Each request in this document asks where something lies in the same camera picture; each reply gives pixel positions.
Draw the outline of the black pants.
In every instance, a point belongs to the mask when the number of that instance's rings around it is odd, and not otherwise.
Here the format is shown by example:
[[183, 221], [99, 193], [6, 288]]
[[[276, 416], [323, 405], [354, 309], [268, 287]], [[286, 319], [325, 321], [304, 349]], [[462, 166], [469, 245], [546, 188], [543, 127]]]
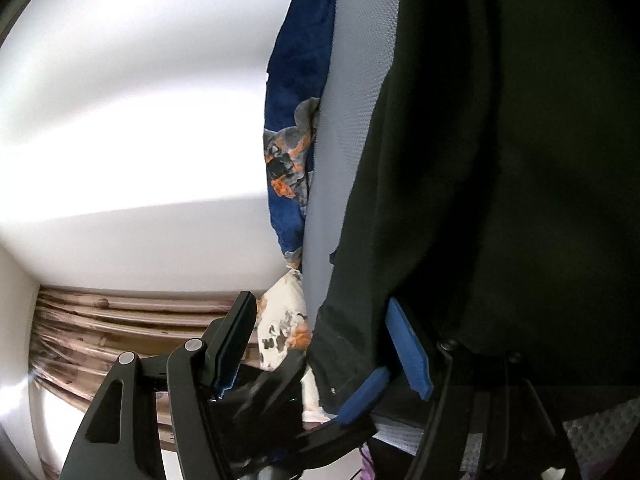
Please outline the black pants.
[[336, 413], [428, 356], [515, 364], [562, 419], [639, 394], [639, 0], [399, 0], [310, 362]]

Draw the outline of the white orange floral pillow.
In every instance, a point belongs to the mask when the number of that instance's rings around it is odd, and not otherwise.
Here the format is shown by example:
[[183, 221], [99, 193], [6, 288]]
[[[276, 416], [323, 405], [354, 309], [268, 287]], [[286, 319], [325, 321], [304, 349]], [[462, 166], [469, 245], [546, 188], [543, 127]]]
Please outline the white orange floral pillow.
[[[262, 370], [275, 370], [290, 350], [306, 351], [311, 343], [303, 274], [289, 268], [257, 300], [257, 344], [259, 366]], [[314, 372], [306, 366], [302, 378], [303, 426], [314, 429], [330, 420], [320, 406]]]

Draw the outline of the purple floral garment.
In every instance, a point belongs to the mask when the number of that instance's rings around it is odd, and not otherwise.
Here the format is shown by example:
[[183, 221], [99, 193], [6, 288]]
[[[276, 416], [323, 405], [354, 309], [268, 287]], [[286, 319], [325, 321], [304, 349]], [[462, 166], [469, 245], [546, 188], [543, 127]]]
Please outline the purple floral garment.
[[360, 446], [359, 454], [361, 458], [360, 480], [381, 480], [382, 474], [376, 471], [370, 446], [365, 443]]

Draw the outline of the beige curtain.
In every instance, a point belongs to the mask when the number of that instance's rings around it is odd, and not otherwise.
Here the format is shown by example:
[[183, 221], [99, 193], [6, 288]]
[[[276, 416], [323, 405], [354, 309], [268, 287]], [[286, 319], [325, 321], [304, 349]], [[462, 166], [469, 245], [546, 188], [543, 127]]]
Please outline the beige curtain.
[[117, 357], [170, 353], [231, 309], [229, 294], [141, 297], [41, 287], [29, 344], [39, 392], [85, 411]]

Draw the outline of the grey mesh mattress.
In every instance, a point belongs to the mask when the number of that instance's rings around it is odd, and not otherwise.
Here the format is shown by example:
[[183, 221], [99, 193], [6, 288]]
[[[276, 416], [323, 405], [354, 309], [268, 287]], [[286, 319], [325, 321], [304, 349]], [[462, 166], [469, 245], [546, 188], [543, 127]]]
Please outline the grey mesh mattress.
[[[398, 10], [399, 0], [337, 0], [336, 45], [316, 151], [317, 174], [306, 240], [308, 255], [305, 272], [308, 288], [319, 305], [318, 313], [329, 290], [333, 256], [341, 238], [350, 192], [355, 183], [375, 104], [393, 64]], [[420, 445], [430, 406], [410, 388], [401, 364], [400, 367], [399, 373], [388, 370], [388, 387], [366, 415], [373, 422], [396, 420], [419, 428]], [[569, 420], [562, 419], [542, 401], [567, 434], [582, 475], [579, 479], [638, 477], [639, 438], [636, 434], [611, 434], [614, 452], [611, 456], [604, 456], [601, 453], [579, 451], [577, 432], [580, 426], [590, 425], [595, 418], [611, 417], [616, 408], [633, 404], [638, 399], [639, 395], [607, 410]], [[472, 432], [483, 437], [480, 408], [474, 410], [470, 434]], [[409, 468], [395, 466], [390, 473], [395, 478], [409, 479]]]

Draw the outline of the navy floral blanket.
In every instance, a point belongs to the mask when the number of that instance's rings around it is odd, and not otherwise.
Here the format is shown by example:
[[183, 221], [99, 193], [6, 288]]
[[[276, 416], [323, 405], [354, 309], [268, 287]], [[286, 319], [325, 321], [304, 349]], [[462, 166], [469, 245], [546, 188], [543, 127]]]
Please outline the navy floral blanket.
[[270, 223], [300, 270], [314, 138], [329, 76], [336, 0], [292, 0], [267, 66], [264, 159]]

